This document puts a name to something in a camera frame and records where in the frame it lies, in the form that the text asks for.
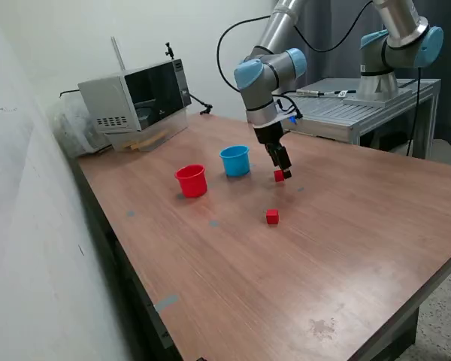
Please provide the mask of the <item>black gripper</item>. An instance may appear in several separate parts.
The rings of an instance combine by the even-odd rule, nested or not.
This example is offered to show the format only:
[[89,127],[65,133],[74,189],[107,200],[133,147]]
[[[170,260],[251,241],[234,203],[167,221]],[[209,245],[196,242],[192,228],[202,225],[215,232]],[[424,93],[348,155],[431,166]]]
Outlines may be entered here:
[[283,137],[281,122],[276,122],[262,128],[254,128],[253,130],[258,142],[266,145],[266,150],[274,166],[280,168],[285,179],[291,178],[292,173],[290,167],[292,163],[290,162],[286,148],[279,144],[280,139]]

